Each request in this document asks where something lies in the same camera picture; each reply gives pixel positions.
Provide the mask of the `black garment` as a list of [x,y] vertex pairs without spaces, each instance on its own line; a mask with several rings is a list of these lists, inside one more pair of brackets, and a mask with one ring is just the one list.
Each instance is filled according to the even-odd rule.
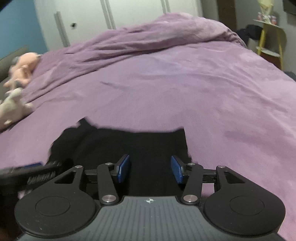
[[182,187],[171,170],[171,156],[191,162],[183,128],[172,132],[128,132],[99,128],[83,118],[77,127],[65,129],[53,142],[48,160],[60,162],[67,169],[82,165],[90,170],[107,162],[116,163],[125,154],[130,157],[130,173],[119,191],[121,195],[182,195]]

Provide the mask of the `dark clothes pile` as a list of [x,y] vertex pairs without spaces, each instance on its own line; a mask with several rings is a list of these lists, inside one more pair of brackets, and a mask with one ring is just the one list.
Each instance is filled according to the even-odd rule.
[[257,25],[247,25],[245,28],[236,30],[236,34],[248,45],[249,39],[260,40],[262,27]]

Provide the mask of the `purple bed sheet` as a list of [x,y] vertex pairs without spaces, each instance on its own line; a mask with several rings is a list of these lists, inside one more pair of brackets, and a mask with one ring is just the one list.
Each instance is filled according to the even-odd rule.
[[45,92],[66,52],[43,55],[23,92],[35,111],[1,133],[1,168],[45,163],[84,117],[135,131],[183,127],[194,161],[228,166],[283,201],[280,234],[295,240],[295,82],[285,73],[239,45],[208,42],[129,57]]

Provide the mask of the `white plush toy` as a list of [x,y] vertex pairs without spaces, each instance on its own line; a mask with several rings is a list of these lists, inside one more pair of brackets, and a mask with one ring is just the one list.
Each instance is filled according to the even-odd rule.
[[34,111],[32,103],[24,103],[22,101],[22,90],[19,87],[9,91],[6,98],[3,101],[1,100],[1,131]]

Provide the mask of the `purple duvet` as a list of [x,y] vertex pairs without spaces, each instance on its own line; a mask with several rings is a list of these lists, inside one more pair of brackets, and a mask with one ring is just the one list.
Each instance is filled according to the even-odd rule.
[[50,84],[96,71],[116,58],[210,41],[246,46],[221,22],[188,13],[169,13],[148,23],[107,30],[90,40],[49,51],[41,56],[33,77]]

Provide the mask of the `pink plush toy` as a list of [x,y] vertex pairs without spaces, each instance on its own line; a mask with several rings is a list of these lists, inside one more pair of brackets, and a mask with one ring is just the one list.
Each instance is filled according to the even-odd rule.
[[9,90],[19,87],[25,88],[32,80],[33,72],[41,56],[41,54],[35,52],[28,52],[18,56],[9,69],[10,79],[4,84],[4,87]]

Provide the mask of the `white wardrobe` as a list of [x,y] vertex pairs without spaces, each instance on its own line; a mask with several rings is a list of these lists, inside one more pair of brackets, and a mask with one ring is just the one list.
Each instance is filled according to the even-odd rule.
[[146,23],[167,13],[203,15],[201,1],[40,0],[34,4],[49,50],[89,40],[106,30]]

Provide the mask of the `yellow side table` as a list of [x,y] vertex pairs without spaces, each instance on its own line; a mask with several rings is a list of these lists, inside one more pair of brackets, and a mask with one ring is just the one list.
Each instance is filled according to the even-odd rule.
[[259,44],[256,47],[256,54],[269,61],[280,70],[284,70],[282,37],[285,31],[282,27],[260,20],[254,20],[262,24],[262,31]]

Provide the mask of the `brown door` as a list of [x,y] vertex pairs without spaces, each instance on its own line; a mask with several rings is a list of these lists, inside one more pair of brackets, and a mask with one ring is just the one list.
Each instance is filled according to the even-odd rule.
[[235,1],[234,0],[217,0],[219,21],[231,30],[237,30]]

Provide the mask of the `figurines on side table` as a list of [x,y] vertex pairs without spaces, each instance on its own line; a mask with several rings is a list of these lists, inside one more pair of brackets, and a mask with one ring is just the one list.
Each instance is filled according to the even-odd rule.
[[277,18],[273,16],[274,0],[258,0],[258,4],[260,6],[261,21],[277,25]]

